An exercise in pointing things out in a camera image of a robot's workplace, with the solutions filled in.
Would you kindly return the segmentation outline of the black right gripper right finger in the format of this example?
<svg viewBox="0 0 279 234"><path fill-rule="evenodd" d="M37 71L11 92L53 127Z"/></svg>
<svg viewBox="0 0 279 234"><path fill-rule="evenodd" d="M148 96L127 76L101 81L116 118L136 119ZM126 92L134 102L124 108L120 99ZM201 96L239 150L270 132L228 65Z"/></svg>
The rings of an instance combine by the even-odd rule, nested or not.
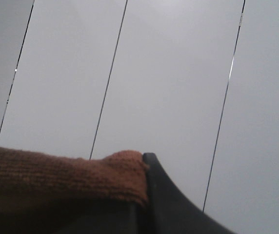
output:
<svg viewBox="0 0 279 234"><path fill-rule="evenodd" d="M192 203L175 185L154 153L144 153L146 172L147 234L233 234Z"/></svg>

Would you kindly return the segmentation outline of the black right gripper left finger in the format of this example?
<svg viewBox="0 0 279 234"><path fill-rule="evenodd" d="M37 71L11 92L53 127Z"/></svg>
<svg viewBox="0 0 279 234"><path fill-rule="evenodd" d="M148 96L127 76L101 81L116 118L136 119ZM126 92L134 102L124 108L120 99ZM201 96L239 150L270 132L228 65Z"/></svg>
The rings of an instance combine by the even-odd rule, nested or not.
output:
<svg viewBox="0 0 279 234"><path fill-rule="evenodd" d="M136 205L124 202L93 204L63 228L65 234L137 234Z"/></svg>

